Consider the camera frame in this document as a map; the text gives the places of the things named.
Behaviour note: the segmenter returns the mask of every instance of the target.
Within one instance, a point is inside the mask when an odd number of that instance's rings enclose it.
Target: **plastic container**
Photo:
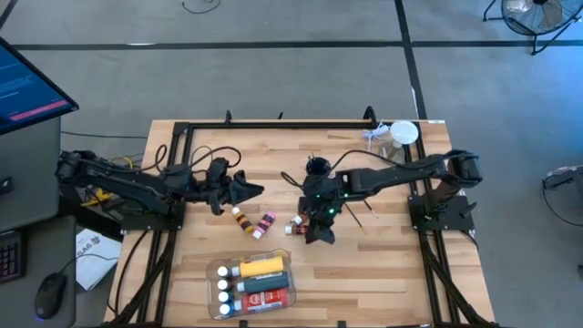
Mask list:
[[[221,277],[219,273],[224,273],[224,270],[219,270],[220,267],[231,268],[240,267],[242,263],[249,263],[253,261],[263,261],[274,259],[276,257],[281,257],[283,260],[283,271],[287,272],[287,276],[289,279],[289,286],[285,288],[285,293],[281,293],[285,295],[285,299],[281,300],[281,306],[278,307],[269,307],[269,306],[260,306],[260,311],[243,311],[241,306],[238,306],[237,310],[235,308],[235,304],[242,304],[243,300],[246,299],[248,295],[247,292],[238,292],[237,288],[231,288],[228,291],[229,299],[226,302],[221,302],[221,300],[225,299],[225,294],[222,294],[219,297],[219,294],[222,291],[219,289],[219,281],[221,280],[228,280],[229,286],[236,286],[239,282],[244,282],[245,277],[229,275],[228,277]],[[209,263],[207,266],[207,304],[209,306],[209,315],[212,319],[215,320],[225,320],[229,318],[234,318],[250,313],[256,312],[263,312],[263,311],[272,311],[278,309],[284,309],[286,307],[292,306],[295,303],[296,294],[295,294],[295,287],[293,284],[293,276],[292,276],[292,268],[291,268],[291,260],[290,255],[285,250],[275,250],[265,253],[258,253],[256,255],[245,256],[236,259],[226,259],[226,260],[215,260]]]

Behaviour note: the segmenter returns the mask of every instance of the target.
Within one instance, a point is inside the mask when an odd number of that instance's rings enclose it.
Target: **wooden tabletop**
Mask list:
[[[156,120],[152,123],[143,166],[153,163],[159,145],[169,145],[174,122]],[[427,155],[451,149],[443,122],[420,121],[420,125]],[[244,169],[249,182],[265,187],[262,195],[240,205],[251,222],[256,224],[267,211],[274,211],[277,220],[257,241],[243,233],[230,215],[230,206],[218,217],[212,215],[205,204],[189,204],[184,227],[177,238],[164,325],[237,326],[239,319],[248,320],[250,327],[335,326],[340,320],[345,320],[349,326],[431,323],[419,241],[411,228],[406,205],[410,193],[408,185],[383,190],[369,199],[379,219],[363,203],[351,204],[365,231],[344,210],[332,227],[336,235],[334,245],[321,241],[306,245],[302,236],[284,233],[283,227],[297,211],[301,191],[286,183],[280,171],[285,170],[302,182],[309,156],[322,156],[334,163],[349,149],[366,149],[367,143],[361,133],[361,130],[336,129],[196,130],[192,149],[201,145],[211,148],[229,145],[239,149],[243,158],[236,169]],[[220,156],[231,162],[236,159],[228,151]],[[209,161],[204,160],[196,169],[206,169],[208,164]],[[364,154],[352,154],[338,169],[361,167],[379,169],[385,164]],[[124,239],[109,297],[112,304],[121,268],[140,234],[141,231],[133,231]],[[141,242],[128,266],[120,308],[143,282],[151,235],[150,232]],[[458,231],[446,231],[444,237],[454,282],[478,313],[493,321],[476,246]],[[284,310],[224,321],[211,319],[207,309],[207,263],[279,248],[291,255],[296,303]],[[158,283],[152,289],[148,320],[154,318]],[[445,292],[440,282],[438,286],[442,313],[447,320]],[[105,320],[112,317],[113,313],[107,310]]]

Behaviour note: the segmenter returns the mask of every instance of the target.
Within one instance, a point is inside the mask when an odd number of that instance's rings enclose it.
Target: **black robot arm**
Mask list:
[[[309,175],[302,184],[304,197],[300,198],[299,204],[300,212],[310,218],[306,243],[317,240],[334,243],[330,228],[347,201],[365,200],[385,188],[421,179],[440,179],[439,187],[424,195],[424,211],[430,215],[461,188],[472,188],[482,180],[477,159],[467,151],[452,150],[387,169],[341,170],[334,178]]]
[[[168,216],[182,201],[204,201],[215,215],[224,204],[238,204],[263,193],[263,187],[250,184],[240,170],[233,178],[227,175],[229,162],[214,159],[204,180],[196,180],[190,167],[179,164],[160,171],[159,176],[142,169],[128,169],[98,157],[91,151],[64,151],[56,176],[60,183],[84,188],[88,185],[130,200],[147,213]]]

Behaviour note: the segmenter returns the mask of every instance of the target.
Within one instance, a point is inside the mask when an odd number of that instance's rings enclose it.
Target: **monitor screen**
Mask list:
[[[0,41],[0,135],[77,109],[72,99]]]

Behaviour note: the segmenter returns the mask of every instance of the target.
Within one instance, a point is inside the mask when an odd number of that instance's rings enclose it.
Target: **computer mouse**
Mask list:
[[[35,314],[39,319],[55,316],[61,307],[65,286],[66,276],[63,273],[51,273],[40,283],[35,298]]]

